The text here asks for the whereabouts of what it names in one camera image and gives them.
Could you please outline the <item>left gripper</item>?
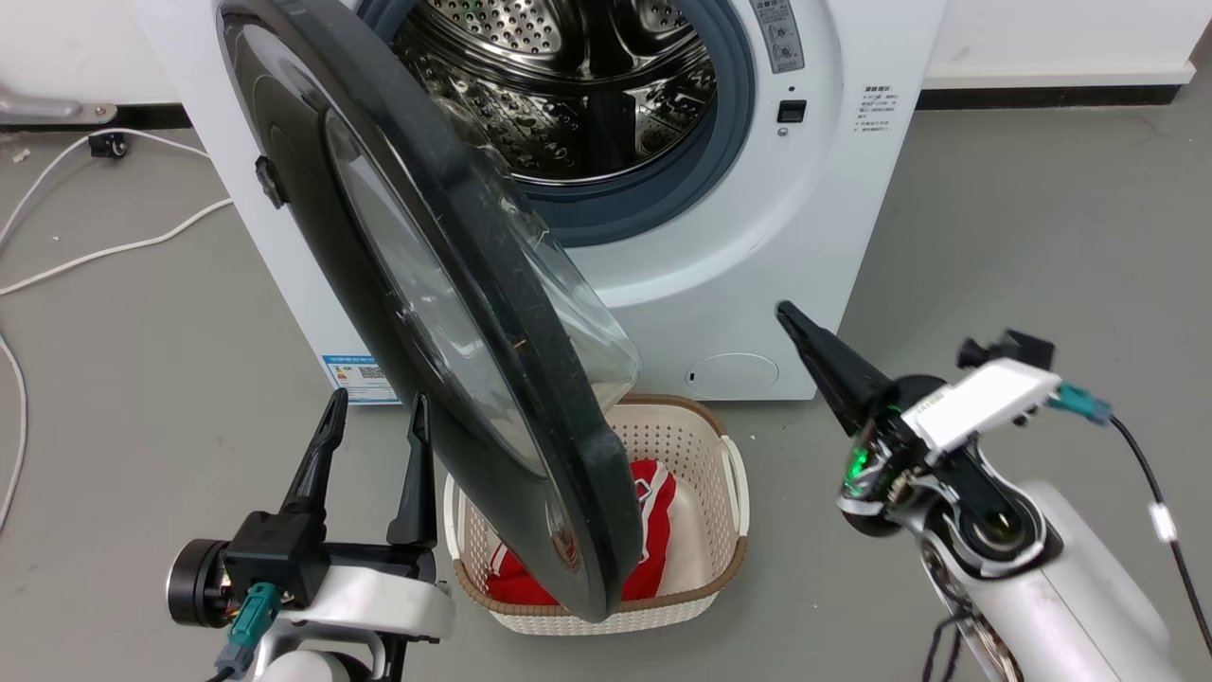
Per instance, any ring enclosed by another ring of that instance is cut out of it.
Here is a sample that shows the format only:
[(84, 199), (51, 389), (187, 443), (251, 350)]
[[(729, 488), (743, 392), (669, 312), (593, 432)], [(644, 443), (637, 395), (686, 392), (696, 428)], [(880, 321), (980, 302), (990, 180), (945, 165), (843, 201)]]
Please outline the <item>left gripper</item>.
[[(318, 422), (278, 512), (325, 512), (330, 466), (345, 439), (349, 392), (337, 388)], [(415, 396), (407, 432), (408, 459), (398, 514), (385, 545), (328, 543), (328, 575), (309, 607), (285, 604), (261, 646), (284, 647), (305, 638), (364, 640), (381, 636), (438, 642), (454, 629), (454, 598), (438, 581), (436, 458), (430, 439), (430, 401)], [(168, 571), (168, 615), (177, 624), (221, 629), (233, 620), (238, 590), (225, 577), (225, 541), (187, 544)]]

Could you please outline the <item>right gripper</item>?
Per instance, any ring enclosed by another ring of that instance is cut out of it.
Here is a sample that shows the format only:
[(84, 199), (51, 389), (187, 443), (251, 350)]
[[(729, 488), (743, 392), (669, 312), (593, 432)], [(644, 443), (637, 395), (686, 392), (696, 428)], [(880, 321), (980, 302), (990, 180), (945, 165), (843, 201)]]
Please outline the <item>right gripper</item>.
[(937, 483), (917, 485), (930, 475), (925, 455), (911, 435), (901, 426), (901, 414), (945, 385), (942, 377), (928, 374), (884, 376), (861, 353), (840, 340), (834, 332), (819, 327), (812, 319), (784, 299), (774, 306), (776, 322), (795, 346), (818, 392), (831, 414), (851, 437), (851, 449), (836, 505), (850, 527), (869, 538), (887, 538), (901, 531), (909, 517), (910, 502), (922, 497), (927, 527), (939, 518), (957, 518), (957, 502), (948, 499), (951, 491)]

